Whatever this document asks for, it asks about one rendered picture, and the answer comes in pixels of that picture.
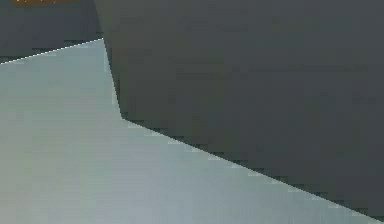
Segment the brown framed wall picture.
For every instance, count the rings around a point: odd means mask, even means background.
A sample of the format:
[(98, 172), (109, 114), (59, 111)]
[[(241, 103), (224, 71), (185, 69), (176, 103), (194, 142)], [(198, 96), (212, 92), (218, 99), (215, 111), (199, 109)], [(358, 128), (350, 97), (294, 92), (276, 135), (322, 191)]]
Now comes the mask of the brown framed wall picture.
[(79, 1), (79, 0), (12, 0), (12, 2), (17, 6), (34, 5), (34, 4), (50, 4), (50, 3), (71, 2), (71, 1)]

